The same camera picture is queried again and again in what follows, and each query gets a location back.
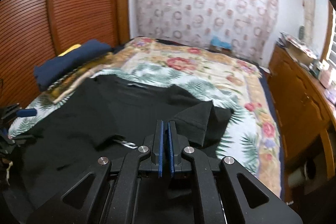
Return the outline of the black printed t-shirt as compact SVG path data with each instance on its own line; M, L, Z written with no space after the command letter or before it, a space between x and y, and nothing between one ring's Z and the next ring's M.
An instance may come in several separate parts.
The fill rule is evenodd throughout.
M115 75L87 79L26 132L29 140L10 170L5 202L13 215L26 219L99 157L127 154L121 141L140 145L158 120L174 121L191 144L213 153L233 113L177 85L161 88Z

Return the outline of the gold patterned folded cloth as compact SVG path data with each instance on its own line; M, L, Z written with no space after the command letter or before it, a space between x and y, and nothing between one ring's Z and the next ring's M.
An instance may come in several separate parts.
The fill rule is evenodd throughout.
M71 95L85 79L92 77L103 69L111 68L113 59L113 53L108 52L103 56L88 61L65 75L63 78L57 80L43 92L43 94L46 95L53 104L57 104L67 96Z

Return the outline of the navy folded garment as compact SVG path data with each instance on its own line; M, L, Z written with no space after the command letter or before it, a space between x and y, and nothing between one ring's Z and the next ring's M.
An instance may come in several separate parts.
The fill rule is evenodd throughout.
M77 67L111 51L110 45L92 39L63 56L47 60L41 66L35 66L34 77L39 90L46 91L51 84Z

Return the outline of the palm leaf bed sheet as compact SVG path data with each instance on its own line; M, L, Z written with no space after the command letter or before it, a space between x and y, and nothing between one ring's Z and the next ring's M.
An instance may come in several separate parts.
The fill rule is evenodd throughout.
M37 114L15 119L8 135L25 137L33 159L53 152L65 166L73 152L81 159L122 157L154 132L158 120L173 120L190 144L214 158L232 156L258 174L255 118L235 92L175 69L146 63L130 73L104 69L59 103L40 95L30 108Z

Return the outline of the floral bed blanket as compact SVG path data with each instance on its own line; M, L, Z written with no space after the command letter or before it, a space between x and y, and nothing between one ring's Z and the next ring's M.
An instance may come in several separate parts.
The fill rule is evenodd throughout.
M199 48L135 38L113 64L154 86L181 86L193 96L234 113L218 143L218 158L234 157L274 194L281 193L280 134L254 64Z

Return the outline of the yellow plush toy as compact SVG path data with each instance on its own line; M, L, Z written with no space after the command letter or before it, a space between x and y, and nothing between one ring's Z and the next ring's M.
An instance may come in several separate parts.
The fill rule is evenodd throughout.
M80 47L81 47L81 44L75 44L75 45L69 47L69 48L68 48L67 50L65 50L64 52L60 53L59 57L64 56L64 55L70 53L71 51L76 50L76 49L78 49L78 48L80 48Z

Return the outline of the cardboard box with blue cloth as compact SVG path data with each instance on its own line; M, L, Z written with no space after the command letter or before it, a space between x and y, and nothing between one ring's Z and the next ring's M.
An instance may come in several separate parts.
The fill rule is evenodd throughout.
M231 51L232 46L228 42L223 42L217 36L214 36L210 41L210 49L217 52Z

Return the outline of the wooden louvered wardrobe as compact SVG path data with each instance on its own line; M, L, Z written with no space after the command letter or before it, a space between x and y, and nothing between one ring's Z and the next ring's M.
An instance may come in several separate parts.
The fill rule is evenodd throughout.
M28 105L34 67L90 39L129 41L128 0L1 0L1 105Z

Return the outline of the circle patterned sheer curtain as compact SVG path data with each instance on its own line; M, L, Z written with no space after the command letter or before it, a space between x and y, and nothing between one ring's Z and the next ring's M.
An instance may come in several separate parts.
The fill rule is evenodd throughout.
M278 16L278 0L135 0L137 32L207 49L228 43L260 63Z

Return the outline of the wooden sideboard cabinet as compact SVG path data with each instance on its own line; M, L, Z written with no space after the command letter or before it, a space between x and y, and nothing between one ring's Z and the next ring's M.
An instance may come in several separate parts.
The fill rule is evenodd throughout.
M268 87L284 151L289 197L306 196L335 176L335 107L322 86L282 47L269 63Z

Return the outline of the open cardboard box with clutter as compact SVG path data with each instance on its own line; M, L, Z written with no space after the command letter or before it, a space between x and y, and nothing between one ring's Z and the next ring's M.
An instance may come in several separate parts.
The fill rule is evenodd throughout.
M285 32L280 32L280 35L280 40L284 44L286 51L299 63L309 66L317 59L315 53L301 40L298 40Z

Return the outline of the small round desk fan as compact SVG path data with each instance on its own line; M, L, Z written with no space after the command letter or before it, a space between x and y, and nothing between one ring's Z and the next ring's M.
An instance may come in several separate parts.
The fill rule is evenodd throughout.
M298 38L300 40L303 40L305 38L305 27L304 26L299 27Z

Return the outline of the pink jar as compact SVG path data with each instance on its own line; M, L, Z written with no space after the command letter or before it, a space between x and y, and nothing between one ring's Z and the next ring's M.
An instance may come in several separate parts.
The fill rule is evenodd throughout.
M333 67L329 67L326 70L321 70L319 74L319 82L321 85L328 89L331 86L331 83L333 82L335 69Z

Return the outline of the cream tied side curtain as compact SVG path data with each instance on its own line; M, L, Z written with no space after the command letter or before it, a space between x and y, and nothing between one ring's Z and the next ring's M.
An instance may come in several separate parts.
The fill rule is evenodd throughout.
M303 0L303 9L305 27L304 38L306 44L311 45L313 42L315 0Z

